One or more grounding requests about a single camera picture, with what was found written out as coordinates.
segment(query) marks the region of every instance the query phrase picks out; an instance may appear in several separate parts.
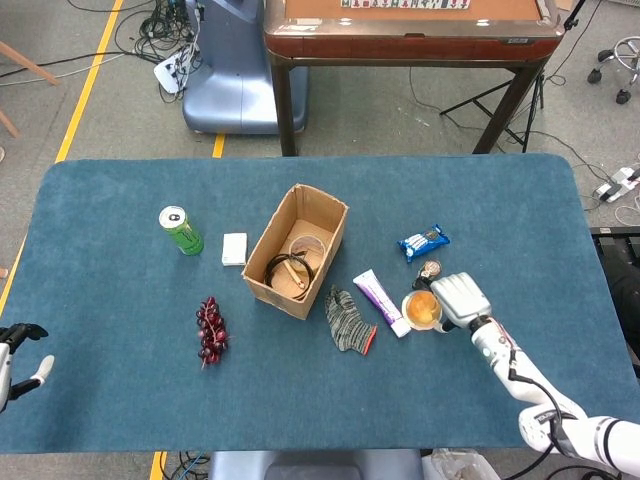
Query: table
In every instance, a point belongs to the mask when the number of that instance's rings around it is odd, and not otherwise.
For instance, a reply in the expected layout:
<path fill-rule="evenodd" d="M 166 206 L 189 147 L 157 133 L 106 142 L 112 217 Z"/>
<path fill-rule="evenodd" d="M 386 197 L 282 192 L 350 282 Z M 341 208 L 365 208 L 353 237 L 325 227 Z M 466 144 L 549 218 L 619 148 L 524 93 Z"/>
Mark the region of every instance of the table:
<path fill-rule="evenodd" d="M 223 233 L 245 231 L 253 248 L 297 182 L 350 206 L 306 321 L 255 300 L 240 269 L 220 261 Z M 160 228 L 171 204 L 201 230 L 200 256 L 182 255 Z M 467 332 L 399 340 L 351 283 L 372 268 L 400 304 L 420 264 L 396 241 L 435 222 L 451 244 L 430 258 L 444 274 L 473 275 L 560 391 L 589 414 L 640 421 L 640 389 L 559 157 L 93 160 L 54 166 L 38 193 L 2 323 L 50 333 L 20 348 L 14 379 L 48 353 L 56 365 L 0 416 L 0 452 L 522 446 L 524 405 Z M 331 339 L 322 299 L 332 284 L 378 325 L 366 357 Z M 208 295 L 231 340 L 222 363 L 201 371 L 195 311 Z"/>
<path fill-rule="evenodd" d="M 506 68 L 515 77 L 474 149 L 489 153 L 564 35 L 553 0 L 472 0 L 467 10 L 267 0 L 264 30 L 283 156 L 297 154 L 289 70 L 300 65 Z"/>

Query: toothpaste tube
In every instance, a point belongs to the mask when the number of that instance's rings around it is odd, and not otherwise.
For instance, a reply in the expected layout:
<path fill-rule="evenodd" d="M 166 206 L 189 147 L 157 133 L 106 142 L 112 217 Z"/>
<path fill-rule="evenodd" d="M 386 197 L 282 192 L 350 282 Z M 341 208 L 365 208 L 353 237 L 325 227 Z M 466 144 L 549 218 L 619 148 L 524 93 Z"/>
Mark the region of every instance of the toothpaste tube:
<path fill-rule="evenodd" d="M 384 319 L 398 338 L 404 337 L 411 331 L 411 327 L 402 316 L 402 313 L 400 313 L 398 308 L 393 304 L 387 292 L 384 291 L 373 270 L 367 270 L 358 275 L 353 279 L 353 283 L 355 283 L 358 288 L 362 290 L 362 293 L 371 300 L 371 303 L 382 312 Z"/>

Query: red grape cluster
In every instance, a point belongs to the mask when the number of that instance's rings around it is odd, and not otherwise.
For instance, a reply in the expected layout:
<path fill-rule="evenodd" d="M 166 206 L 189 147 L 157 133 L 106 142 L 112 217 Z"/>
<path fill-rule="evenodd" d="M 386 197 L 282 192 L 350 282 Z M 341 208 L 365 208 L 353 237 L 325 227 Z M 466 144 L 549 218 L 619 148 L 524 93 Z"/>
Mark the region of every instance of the red grape cluster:
<path fill-rule="evenodd" d="M 227 329 L 224 325 L 224 318 L 220 316 L 220 308 L 213 297 L 202 302 L 200 310 L 196 312 L 200 331 L 200 344 L 202 350 L 198 356 L 202 359 L 202 365 L 218 363 L 222 352 L 227 349 Z"/>

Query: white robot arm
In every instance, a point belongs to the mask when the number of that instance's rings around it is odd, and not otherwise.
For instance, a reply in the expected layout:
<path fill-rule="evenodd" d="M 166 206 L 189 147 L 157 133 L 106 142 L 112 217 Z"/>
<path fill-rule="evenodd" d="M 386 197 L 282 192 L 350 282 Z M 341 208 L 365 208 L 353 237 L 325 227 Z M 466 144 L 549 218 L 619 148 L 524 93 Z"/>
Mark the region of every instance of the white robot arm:
<path fill-rule="evenodd" d="M 612 417 L 587 417 L 582 408 L 549 383 L 491 317 L 491 304 L 467 273 L 431 283 L 449 327 L 469 329 L 496 376 L 517 400 L 534 404 L 520 413 L 520 433 L 540 452 L 602 463 L 640 476 L 640 425 Z M 445 324 L 439 328 L 450 330 Z"/>
<path fill-rule="evenodd" d="M 53 368 L 53 355 L 42 359 L 40 367 L 31 378 L 11 384 L 11 362 L 18 347 L 26 339 L 37 341 L 47 335 L 49 334 L 44 328 L 33 323 L 16 323 L 9 328 L 0 328 L 0 413 L 7 408 L 9 400 L 17 400 L 47 380 Z"/>

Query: black table leg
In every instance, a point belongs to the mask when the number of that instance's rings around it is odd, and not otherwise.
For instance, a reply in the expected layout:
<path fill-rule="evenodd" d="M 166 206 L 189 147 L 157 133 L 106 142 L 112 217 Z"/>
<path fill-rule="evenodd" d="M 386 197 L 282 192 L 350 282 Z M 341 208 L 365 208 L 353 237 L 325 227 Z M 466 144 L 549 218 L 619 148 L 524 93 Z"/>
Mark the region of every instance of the black table leg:
<path fill-rule="evenodd" d="M 517 70 L 516 76 L 513 77 L 511 85 L 507 88 L 498 108 L 496 108 L 496 111 L 493 113 L 493 117 L 491 117 L 491 120 L 482 133 L 482 137 L 478 140 L 473 153 L 491 152 L 498 138 L 509 124 L 509 120 L 511 120 L 518 105 L 520 105 L 529 88 L 531 88 L 531 85 L 535 82 L 544 63 L 546 63 L 546 61 Z"/>
<path fill-rule="evenodd" d="M 273 77 L 273 94 L 276 100 L 282 156 L 295 157 L 298 152 L 296 150 L 296 139 L 293 131 L 293 105 L 291 101 L 289 67 L 286 65 L 272 64 L 271 76 Z"/>

